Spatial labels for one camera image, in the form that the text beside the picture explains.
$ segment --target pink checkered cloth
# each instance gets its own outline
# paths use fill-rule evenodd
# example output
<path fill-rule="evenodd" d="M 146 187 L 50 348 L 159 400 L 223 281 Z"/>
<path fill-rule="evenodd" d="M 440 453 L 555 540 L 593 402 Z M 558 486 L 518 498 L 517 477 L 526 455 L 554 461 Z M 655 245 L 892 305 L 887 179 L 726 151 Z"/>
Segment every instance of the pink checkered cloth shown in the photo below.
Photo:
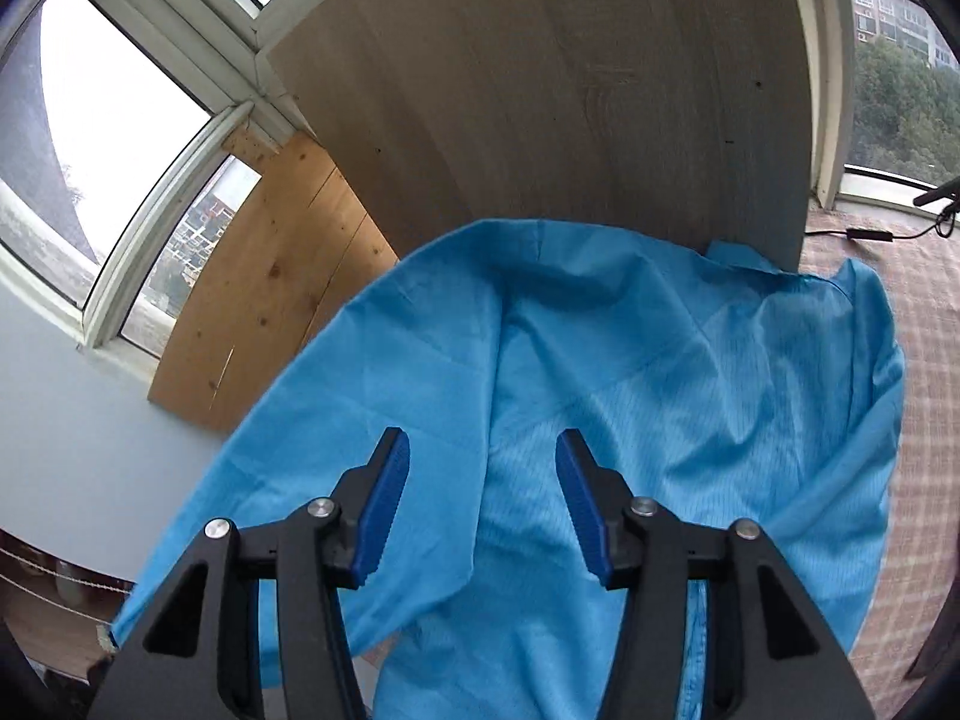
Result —
<path fill-rule="evenodd" d="M 918 232 L 868 218 L 811 210 L 806 228 Z M 906 357 L 904 427 L 890 483 L 890 527 L 880 580 L 851 660 L 878 720 L 920 686 L 904 681 L 957 575 L 960 530 L 960 229 L 916 241 L 807 238 L 800 271 L 835 274 L 848 257 L 880 275 Z"/>

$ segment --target striped blue fabric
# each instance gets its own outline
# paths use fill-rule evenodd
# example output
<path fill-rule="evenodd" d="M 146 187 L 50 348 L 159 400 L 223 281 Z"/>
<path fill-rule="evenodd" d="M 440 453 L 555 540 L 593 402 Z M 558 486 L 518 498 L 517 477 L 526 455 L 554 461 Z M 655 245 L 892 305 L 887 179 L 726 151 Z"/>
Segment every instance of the striped blue fabric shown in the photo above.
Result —
<path fill-rule="evenodd" d="M 592 718 L 623 594 L 587 573 L 554 469 L 579 428 L 679 517 L 757 519 L 850 648 L 877 580 L 904 361 L 877 276 L 784 274 L 632 232 L 482 221 L 352 300 L 224 446 L 114 625 L 120 640 L 211 517 L 285 517 L 388 425 L 410 476 L 380 568 L 341 600 L 361 653 L 400 631 L 376 717 Z M 678 717 L 699 714 L 692 584 Z M 267 681 L 275 609 L 261 605 Z"/>

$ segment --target rope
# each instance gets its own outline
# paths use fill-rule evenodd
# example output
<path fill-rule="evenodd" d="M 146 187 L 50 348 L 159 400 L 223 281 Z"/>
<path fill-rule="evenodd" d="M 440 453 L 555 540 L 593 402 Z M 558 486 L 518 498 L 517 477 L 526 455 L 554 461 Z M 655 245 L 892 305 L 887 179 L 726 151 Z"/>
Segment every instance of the rope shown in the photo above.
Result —
<path fill-rule="evenodd" d="M 122 590 L 122 589 L 119 589 L 118 587 L 112 587 L 109 584 L 98 584 L 96 583 L 96 581 L 85 581 L 83 579 L 77 579 L 76 577 L 69 577 L 66 574 L 58 574 L 56 573 L 56 571 L 51 571 L 49 568 L 44 568 L 42 565 L 37 565 L 35 562 L 31 562 L 30 560 L 27 560 L 25 557 L 21 557 L 20 555 L 14 555 L 13 552 L 8 552 L 3 547 L 0 547 L 0 553 L 3 553 L 7 557 L 12 557 L 13 560 L 19 560 L 20 562 L 24 563 L 24 565 L 29 565 L 31 568 L 35 568 L 37 571 L 42 571 L 44 574 L 50 574 L 50 576 L 52 577 L 60 577 L 61 579 L 75 581 L 77 584 L 83 584 L 84 586 L 87 586 L 87 587 L 94 587 L 95 589 L 98 589 L 98 590 L 109 590 L 110 592 L 118 592 L 123 595 L 130 595 L 129 590 Z"/>
<path fill-rule="evenodd" d="M 61 605 L 61 604 L 56 603 L 56 601 L 51 601 L 49 598 L 44 598 L 44 597 L 43 597 L 42 595 L 40 595 L 39 593 L 34 592 L 34 591 L 30 590 L 30 589 L 27 589 L 27 587 L 22 586 L 22 584 L 16 583 L 16 582 L 13 581 L 10 577 L 6 577 L 6 576 L 4 576 L 3 574 L 0 574 L 0 579 L 2 579 L 3 581 L 8 581 L 10 584 L 12 584 L 12 585 L 13 585 L 14 587 L 16 587 L 18 590 L 22 590 L 22 591 L 24 591 L 25 593 L 27 593 L 27 595 L 32 595 L 32 596 L 34 596 L 34 598 L 40 598 L 40 600 L 45 601 L 46 603 L 52 605 L 53 607 L 61 608 L 61 609 L 64 610 L 64 611 L 69 611 L 69 613 L 78 615 L 78 616 L 80 616 L 80 617 L 86 617 L 86 619 L 88 619 L 88 620 L 93 620 L 93 622 L 99 622 L 99 623 L 103 623 L 104 625 L 109 625 L 109 622 L 107 622 L 107 620 L 101 620 L 99 617 L 94 617 L 94 616 L 91 615 L 91 614 L 85 614 L 85 613 L 83 613 L 82 611 L 77 611 L 77 610 L 75 610 L 75 608 L 65 607 L 64 605 Z"/>

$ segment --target wall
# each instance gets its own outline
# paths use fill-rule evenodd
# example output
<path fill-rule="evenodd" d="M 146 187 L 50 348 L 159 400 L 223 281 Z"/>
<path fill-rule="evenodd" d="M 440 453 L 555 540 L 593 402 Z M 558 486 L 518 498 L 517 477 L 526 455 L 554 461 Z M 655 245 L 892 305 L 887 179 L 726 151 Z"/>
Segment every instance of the wall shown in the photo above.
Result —
<path fill-rule="evenodd" d="M 0 285 L 0 528 L 136 579 L 220 442 Z"/>

